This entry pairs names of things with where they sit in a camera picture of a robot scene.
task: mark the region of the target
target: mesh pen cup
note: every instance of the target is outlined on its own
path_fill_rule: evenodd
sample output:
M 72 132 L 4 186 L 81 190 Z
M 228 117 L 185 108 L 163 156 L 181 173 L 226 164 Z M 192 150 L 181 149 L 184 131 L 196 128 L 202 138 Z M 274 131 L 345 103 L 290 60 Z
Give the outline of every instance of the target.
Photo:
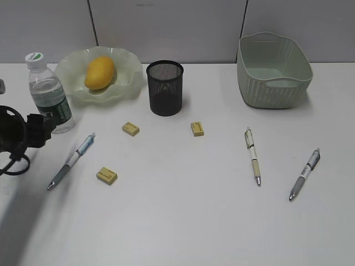
M 150 109 L 160 116 L 177 114 L 182 107 L 182 74 L 177 62 L 161 60 L 147 69 Z

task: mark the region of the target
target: eraser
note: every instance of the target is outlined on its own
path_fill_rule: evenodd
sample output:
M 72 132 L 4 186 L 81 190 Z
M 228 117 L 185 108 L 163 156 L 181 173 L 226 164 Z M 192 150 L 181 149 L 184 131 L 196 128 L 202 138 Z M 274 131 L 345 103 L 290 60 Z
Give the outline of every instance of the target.
M 127 134 L 134 136 L 139 132 L 139 127 L 133 125 L 131 122 L 127 122 L 123 125 L 122 130 Z
M 192 122 L 191 129 L 192 133 L 194 133 L 194 137 L 203 136 L 205 134 L 201 122 Z
M 117 179 L 117 174 L 107 169 L 106 167 L 102 167 L 96 176 L 98 179 L 109 185 L 111 185 Z

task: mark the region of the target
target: water bottle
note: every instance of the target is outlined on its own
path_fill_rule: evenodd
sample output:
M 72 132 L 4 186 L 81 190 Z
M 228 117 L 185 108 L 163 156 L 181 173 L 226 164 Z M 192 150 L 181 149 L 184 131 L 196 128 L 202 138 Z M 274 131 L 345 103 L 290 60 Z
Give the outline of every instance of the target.
M 30 53 L 26 56 L 29 72 L 29 91 L 38 111 L 43 116 L 50 116 L 56 128 L 52 133 L 62 133 L 71 129 L 74 119 L 70 110 L 62 83 L 47 68 L 43 54 Z

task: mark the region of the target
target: yellow mango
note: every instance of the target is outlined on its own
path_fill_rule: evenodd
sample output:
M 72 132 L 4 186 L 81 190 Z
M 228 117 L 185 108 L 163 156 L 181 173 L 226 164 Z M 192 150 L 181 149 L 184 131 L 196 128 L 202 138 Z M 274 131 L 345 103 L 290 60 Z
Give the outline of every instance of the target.
M 85 86 L 91 90 L 103 89 L 111 82 L 115 64 L 109 57 L 97 57 L 87 67 Z

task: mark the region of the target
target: ballpoint pen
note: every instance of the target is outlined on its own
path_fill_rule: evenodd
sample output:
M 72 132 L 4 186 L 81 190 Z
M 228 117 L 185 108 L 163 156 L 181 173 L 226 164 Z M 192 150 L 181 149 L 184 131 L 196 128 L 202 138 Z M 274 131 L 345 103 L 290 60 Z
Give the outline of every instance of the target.
M 253 135 L 251 134 L 251 130 L 249 127 L 247 127 L 247 129 L 244 133 L 244 136 L 245 136 L 245 141 L 246 141 L 246 147 L 248 148 L 248 150 L 250 152 L 251 165 L 253 167 L 254 178 L 255 178 L 257 185 L 260 186 L 261 185 L 261 176 L 260 176 L 259 163 L 258 163 L 257 157 L 256 157 Z
M 314 169 L 314 167 L 316 166 L 316 164 L 320 160 L 320 158 L 321 158 L 320 148 L 317 148 L 312 153 L 311 158 L 308 160 L 306 166 L 303 168 L 302 173 L 300 174 L 295 185 L 293 186 L 291 193 L 290 193 L 290 198 L 289 198 L 290 201 L 294 200 L 295 197 L 298 195 L 303 184 L 307 180 L 307 177 L 310 175 L 310 172 Z
M 79 158 L 82 157 L 84 153 L 87 151 L 87 149 L 90 148 L 90 146 L 94 143 L 95 137 L 96 134 L 92 133 L 84 140 L 84 142 L 80 145 L 80 147 L 76 150 L 76 152 L 70 157 L 70 159 L 63 165 L 63 167 L 59 170 L 56 176 L 52 179 L 47 190 L 51 190 L 63 179 L 63 177 L 79 160 Z

